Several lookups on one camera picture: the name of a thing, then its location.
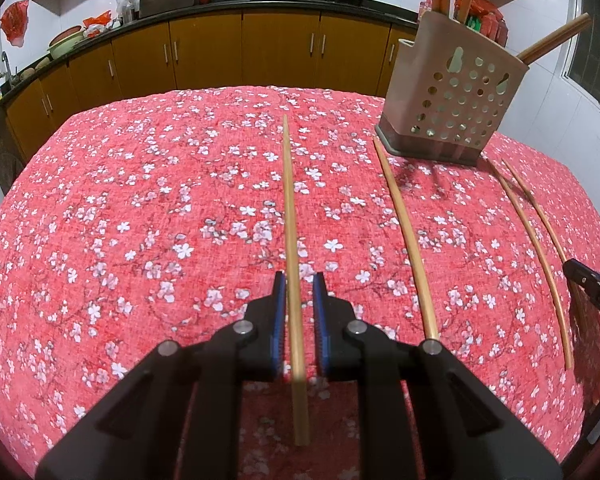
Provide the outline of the lower wooden kitchen cabinets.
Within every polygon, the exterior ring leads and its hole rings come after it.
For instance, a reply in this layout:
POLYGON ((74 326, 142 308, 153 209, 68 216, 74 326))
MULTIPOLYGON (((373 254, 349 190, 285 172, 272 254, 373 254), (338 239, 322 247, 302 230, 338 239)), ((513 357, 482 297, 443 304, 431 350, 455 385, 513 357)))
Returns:
POLYGON ((127 32, 41 76, 6 104, 27 162, 72 115, 180 89, 326 88, 384 96, 411 25, 336 13, 245 10, 177 18, 127 32))

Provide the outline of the red floral tablecloth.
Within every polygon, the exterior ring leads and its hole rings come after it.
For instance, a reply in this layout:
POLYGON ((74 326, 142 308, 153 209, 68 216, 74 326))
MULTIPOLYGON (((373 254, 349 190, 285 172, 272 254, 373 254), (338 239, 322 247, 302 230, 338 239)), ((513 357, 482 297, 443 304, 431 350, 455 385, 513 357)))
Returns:
MULTIPOLYGON (((173 91, 69 118, 0 207, 0 439, 26 471, 160 341, 241 318, 285 265, 280 140, 288 116, 303 284, 390 338, 422 319, 374 148, 380 99, 327 90, 173 91)), ((600 215, 567 167, 492 136, 476 168, 393 159, 442 342, 554 453, 580 436, 600 315, 564 367, 546 284, 567 255, 600 271, 600 215)))

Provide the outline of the beige perforated utensil holder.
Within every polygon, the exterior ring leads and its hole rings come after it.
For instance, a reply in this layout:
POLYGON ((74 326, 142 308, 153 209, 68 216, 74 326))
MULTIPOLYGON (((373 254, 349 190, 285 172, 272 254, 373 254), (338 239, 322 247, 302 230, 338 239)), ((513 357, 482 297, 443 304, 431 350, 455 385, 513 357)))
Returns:
POLYGON ((438 12, 399 42, 376 132, 394 156, 473 166, 529 66, 438 12))

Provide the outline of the red oil jugs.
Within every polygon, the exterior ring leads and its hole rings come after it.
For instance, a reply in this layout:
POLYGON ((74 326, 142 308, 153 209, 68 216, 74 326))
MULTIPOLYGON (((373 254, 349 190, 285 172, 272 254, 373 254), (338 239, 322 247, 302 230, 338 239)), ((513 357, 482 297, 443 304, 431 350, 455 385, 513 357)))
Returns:
POLYGON ((465 25, 506 47, 508 27, 504 15, 489 0, 471 0, 465 25))

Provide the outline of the green basin with lid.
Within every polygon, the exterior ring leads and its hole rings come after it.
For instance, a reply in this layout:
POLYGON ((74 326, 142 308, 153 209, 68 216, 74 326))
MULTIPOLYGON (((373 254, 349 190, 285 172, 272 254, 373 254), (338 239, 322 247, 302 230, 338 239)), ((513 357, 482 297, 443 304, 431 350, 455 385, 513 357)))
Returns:
POLYGON ((72 26, 58 34, 50 42, 48 53, 53 60, 57 60, 70 52, 83 39, 83 28, 81 26, 72 26))

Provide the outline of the red bag on counter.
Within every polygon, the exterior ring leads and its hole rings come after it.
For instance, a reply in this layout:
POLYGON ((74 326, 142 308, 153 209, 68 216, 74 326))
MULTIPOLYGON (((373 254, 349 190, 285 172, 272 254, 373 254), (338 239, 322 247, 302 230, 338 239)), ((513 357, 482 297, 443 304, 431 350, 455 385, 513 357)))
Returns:
POLYGON ((102 12, 102 14, 97 16, 86 18, 83 21, 83 36, 85 38, 93 38, 102 34, 107 29, 107 26, 110 24, 111 20, 112 15, 110 10, 102 12))

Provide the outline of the red plastic bag on wall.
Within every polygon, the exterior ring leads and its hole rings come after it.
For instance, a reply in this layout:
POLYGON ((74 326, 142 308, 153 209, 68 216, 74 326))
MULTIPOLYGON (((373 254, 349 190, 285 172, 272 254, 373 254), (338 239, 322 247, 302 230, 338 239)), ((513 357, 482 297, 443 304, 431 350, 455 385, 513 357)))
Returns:
POLYGON ((12 47, 23 47, 29 25, 29 3, 29 0, 11 3, 0 18, 1 31, 12 47))

